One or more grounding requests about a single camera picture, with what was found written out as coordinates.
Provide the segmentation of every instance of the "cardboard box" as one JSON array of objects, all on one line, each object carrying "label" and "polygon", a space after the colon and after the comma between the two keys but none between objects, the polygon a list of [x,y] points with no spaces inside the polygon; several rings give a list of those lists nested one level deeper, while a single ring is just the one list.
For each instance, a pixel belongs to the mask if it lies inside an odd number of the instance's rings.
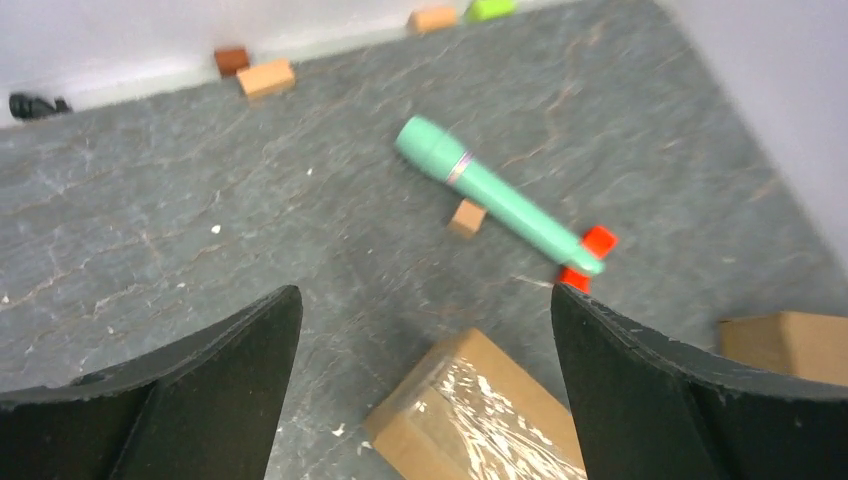
[{"label": "cardboard box", "polygon": [[746,365],[848,386],[848,318],[800,312],[724,320],[721,352]]},{"label": "cardboard box", "polygon": [[586,478],[568,410],[476,329],[436,344],[365,429],[407,480]]}]

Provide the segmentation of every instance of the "marble countertop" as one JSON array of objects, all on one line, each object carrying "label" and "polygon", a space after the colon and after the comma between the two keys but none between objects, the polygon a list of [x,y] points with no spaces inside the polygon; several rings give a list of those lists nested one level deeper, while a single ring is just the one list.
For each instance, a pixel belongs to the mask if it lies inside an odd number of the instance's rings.
[{"label": "marble countertop", "polygon": [[[61,385],[280,285],[305,315],[268,478],[396,478],[363,418],[479,327],[566,401],[557,267],[392,149],[422,114],[575,232],[621,239],[601,301],[713,349],[729,315],[848,313],[846,281],[649,1],[585,1],[0,132],[0,389]],[[343,426],[336,436],[331,432]]]}]

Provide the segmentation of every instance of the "small wooden cube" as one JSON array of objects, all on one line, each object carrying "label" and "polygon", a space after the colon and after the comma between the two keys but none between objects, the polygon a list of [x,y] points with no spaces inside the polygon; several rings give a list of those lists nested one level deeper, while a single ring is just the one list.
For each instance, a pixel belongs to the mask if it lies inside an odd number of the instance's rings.
[{"label": "small wooden cube", "polygon": [[456,209],[448,228],[465,238],[471,238],[480,230],[480,225],[483,224],[485,217],[486,210],[484,208],[464,199],[459,204],[459,208]]},{"label": "small wooden cube", "polygon": [[239,71],[236,76],[250,100],[294,87],[295,76],[285,58]]},{"label": "small wooden cube", "polygon": [[247,50],[240,47],[215,50],[215,63],[221,78],[232,77],[239,70],[250,67]]},{"label": "small wooden cube", "polygon": [[459,18],[456,9],[447,6],[416,10],[409,16],[409,26],[416,33],[428,33],[450,28],[457,23],[459,23]]}]

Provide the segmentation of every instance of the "clear packing tape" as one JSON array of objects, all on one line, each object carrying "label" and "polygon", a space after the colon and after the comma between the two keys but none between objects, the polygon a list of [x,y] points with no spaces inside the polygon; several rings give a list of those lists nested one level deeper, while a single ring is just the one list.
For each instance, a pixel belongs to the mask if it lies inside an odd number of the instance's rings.
[{"label": "clear packing tape", "polygon": [[410,419],[473,480],[586,480],[551,440],[464,359],[444,365]]}]

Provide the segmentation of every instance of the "metallic band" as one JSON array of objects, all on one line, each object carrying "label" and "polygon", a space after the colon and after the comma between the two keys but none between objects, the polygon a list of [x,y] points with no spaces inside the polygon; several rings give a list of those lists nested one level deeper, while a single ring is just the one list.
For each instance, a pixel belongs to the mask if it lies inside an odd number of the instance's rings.
[{"label": "metallic band", "polygon": [[451,169],[450,175],[448,175],[448,179],[445,181],[448,185],[453,185],[459,180],[459,177],[462,176],[462,173],[465,172],[465,169],[471,165],[471,161],[474,160],[474,156],[471,155],[471,152],[465,152],[459,158],[459,161],[456,162],[456,165]]}]

